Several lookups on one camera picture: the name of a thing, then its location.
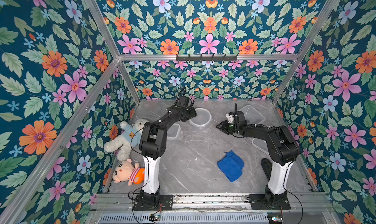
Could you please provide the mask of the square clear box lid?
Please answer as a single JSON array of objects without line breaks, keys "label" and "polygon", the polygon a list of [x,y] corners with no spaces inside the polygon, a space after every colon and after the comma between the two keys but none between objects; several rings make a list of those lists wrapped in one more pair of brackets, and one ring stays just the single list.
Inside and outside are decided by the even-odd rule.
[{"label": "square clear box lid", "polygon": [[269,155],[267,143],[265,140],[253,138],[252,144],[266,155]]}]

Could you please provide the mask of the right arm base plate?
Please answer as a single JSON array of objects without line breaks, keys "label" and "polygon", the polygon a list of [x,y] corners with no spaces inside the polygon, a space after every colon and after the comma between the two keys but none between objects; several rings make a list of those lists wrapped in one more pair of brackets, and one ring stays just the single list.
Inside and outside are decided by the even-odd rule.
[{"label": "right arm base plate", "polygon": [[253,210],[290,210],[291,206],[287,198],[287,193],[274,195],[266,194],[250,194],[247,197]]}]

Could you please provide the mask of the blue cleaning cloth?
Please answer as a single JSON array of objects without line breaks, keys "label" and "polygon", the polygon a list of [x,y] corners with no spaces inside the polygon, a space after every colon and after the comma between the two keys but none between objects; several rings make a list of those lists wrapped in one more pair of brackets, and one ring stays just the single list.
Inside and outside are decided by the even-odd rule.
[{"label": "blue cleaning cloth", "polygon": [[233,183],[241,177],[244,161],[233,151],[230,151],[217,162],[217,165],[226,178]]}]

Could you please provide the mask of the round clear lunch box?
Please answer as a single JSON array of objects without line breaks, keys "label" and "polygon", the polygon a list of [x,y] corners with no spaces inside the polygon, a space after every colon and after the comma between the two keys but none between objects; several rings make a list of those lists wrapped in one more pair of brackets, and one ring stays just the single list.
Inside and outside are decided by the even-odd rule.
[{"label": "round clear lunch box", "polygon": [[189,120],[190,125],[199,129],[206,128],[212,121],[210,112],[204,108],[196,108],[195,111],[197,116]]}]

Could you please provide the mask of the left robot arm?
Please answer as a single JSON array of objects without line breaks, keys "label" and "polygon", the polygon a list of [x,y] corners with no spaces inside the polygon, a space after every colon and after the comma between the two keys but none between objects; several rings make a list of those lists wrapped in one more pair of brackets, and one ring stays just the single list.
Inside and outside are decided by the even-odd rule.
[{"label": "left robot arm", "polygon": [[144,158],[145,180],[138,200],[151,206],[160,201],[159,168],[166,150],[167,132],[178,121],[186,122],[197,116],[194,100],[179,96],[166,113],[143,127],[139,150]]}]

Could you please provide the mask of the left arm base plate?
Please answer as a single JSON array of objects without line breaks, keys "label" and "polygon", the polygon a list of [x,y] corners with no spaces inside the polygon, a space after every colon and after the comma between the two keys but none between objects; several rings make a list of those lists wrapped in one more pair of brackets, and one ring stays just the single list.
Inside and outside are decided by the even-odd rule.
[{"label": "left arm base plate", "polygon": [[133,204],[135,211],[171,211],[173,206],[173,195],[151,195],[144,193],[137,195]]}]

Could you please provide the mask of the square clear lunch box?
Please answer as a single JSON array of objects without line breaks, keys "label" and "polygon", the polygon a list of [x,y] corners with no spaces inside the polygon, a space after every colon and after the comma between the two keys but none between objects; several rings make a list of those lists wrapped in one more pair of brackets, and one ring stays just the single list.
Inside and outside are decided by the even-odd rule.
[{"label": "square clear lunch box", "polygon": [[238,111],[244,113],[248,124],[262,124],[266,120],[265,116],[251,105],[246,105]]}]

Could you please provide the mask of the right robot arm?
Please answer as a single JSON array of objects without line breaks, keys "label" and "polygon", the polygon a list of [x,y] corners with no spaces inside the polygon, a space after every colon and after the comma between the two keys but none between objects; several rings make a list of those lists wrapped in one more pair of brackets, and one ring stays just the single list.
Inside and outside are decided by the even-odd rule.
[{"label": "right robot arm", "polygon": [[226,114],[226,120],[216,128],[235,138],[255,138],[266,142],[271,160],[263,158],[261,166],[268,178],[265,193],[249,195],[253,209],[290,209],[287,198],[287,179],[293,163],[300,153],[296,140],[286,126],[248,124],[244,113],[235,110]]}]

